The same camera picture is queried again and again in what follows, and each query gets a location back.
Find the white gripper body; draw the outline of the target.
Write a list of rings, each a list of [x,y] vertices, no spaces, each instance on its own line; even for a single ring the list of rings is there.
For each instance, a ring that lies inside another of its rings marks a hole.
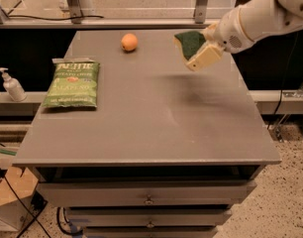
[[[225,14],[217,24],[213,37],[226,52],[237,54],[255,44],[245,29],[245,23],[248,22],[245,16],[250,11],[248,6],[237,6]]]

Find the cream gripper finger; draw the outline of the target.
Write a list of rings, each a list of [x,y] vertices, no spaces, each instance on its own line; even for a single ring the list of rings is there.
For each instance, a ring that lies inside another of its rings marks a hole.
[[[213,23],[201,31],[201,34],[204,36],[206,41],[209,42],[217,41],[217,38],[215,37],[217,26],[218,26],[217,23]]]
[[[216,43],[205,43],[201,47],[192,46],[185,51],[187,67],[197,71],[221,59],[224,48]]]

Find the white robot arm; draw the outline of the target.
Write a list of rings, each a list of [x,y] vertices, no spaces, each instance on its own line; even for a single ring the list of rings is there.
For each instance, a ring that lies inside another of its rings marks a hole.
[[[303,30],[303,0],[251,0],[201,31],[205,43],[185,61],[193,71],[237,54],[270,36]]]

